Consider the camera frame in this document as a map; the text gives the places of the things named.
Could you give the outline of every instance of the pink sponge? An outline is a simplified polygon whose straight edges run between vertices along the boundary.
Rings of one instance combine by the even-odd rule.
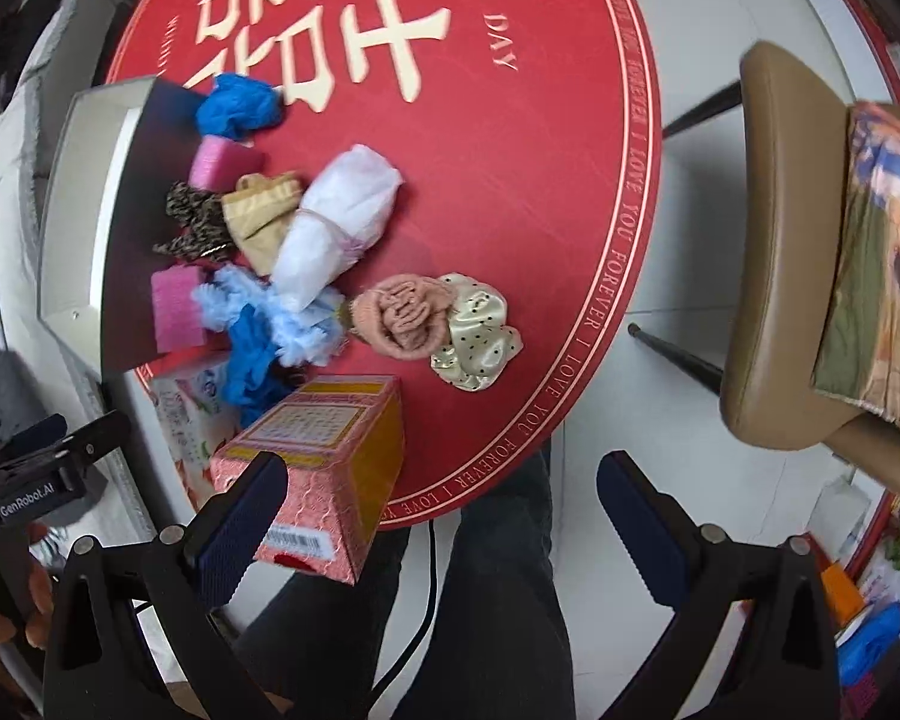
[[[190,167],[189,183],[194,189],[221,194],[233,191],[240,176],[260,172],[263,165],[263,151],[230,138],[204,135]]]
[[[151,276],[156,350],[161,354],[206,343],[199,306],[190,297],[202,283],[203,271],[195,266],[177,265]]]

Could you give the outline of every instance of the white cloth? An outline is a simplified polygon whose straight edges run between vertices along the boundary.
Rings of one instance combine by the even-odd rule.
[[[303,311],[386,227],[403,176],[372,148],[336,157],[300,201],[271,274],[288,311]]]

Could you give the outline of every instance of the black clamp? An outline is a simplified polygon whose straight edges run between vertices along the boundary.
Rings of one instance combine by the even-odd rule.
[[[87,469],[127,440],[130,420],[110,412],[66,433],[66,420],[56,413],[0,442],[0,529],[83,498]]]
[[[45,670],[48,720],[192,720],[160,678],[134,601],[154,610],[207,715],[278,720],[208,614],[227,603],[287,494],[287,468],[257,455],[186,528],[150,543],[79,538],[55,594]]]
[[[597,472],[597,494],[650,595],[674,617],[602,716],[671,720],[697,681],[736,601],[751,601],[736,650],[698,720],[837,720],[833,623],[809,542],[738,544],[697,525],[658,493],[626,452]]]

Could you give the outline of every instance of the hand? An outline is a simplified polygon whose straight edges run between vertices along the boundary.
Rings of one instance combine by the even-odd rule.
[[[29,527],[29,538],[31,544],[40,541],[47,534],[47,528],[44,525],[31,523]],[[41,650],[47,648],[47,640],[50,637],[50,615],[53,613],[53,585],[50,582],[50,576],[45,568],[40,565],[33,555],[28,556],[31,560],[31,574],[29,575],[29,591],[34,599],[36,610],[26,621],[26,641],[32,647]],[[0,644],[10,641],[16,635],[16,628],[4,615],[0,614]],[[0,661],[0,685],[10,690],[16,696],[23,697],[24,693],[17,683],[7,673],[4,665]]]

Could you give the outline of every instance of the beige cloth bag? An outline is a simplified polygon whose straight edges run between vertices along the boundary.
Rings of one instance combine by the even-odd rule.
[[[258,172],[237,181],[237,191],[225,194],[223,218],[233,242],[244,252],[257,275],[269,276],[303,187],[293,172],[274,178]]]

